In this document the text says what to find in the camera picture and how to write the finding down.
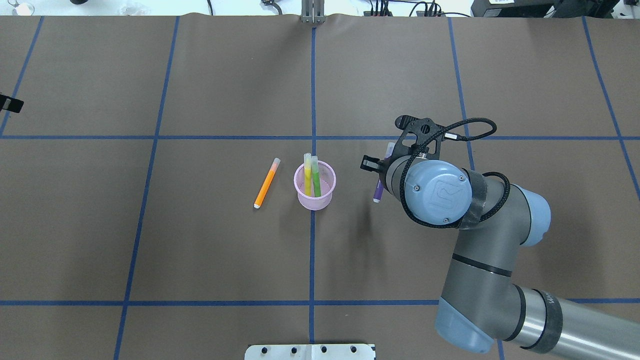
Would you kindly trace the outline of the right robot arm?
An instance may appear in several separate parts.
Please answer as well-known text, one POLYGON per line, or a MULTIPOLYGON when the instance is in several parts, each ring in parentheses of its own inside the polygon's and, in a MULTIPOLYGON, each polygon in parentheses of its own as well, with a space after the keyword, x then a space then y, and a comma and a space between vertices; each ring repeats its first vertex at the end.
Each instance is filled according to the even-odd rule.
POLYGON ((459 230, 434 324, 444 340, 480 354, 500 340, 572 360, 639 358, 638 322, 514 284, 519 249, 550 228, 546 199, 449 162, 409 159, 364 156, 360 167, 418 220, 459 230))

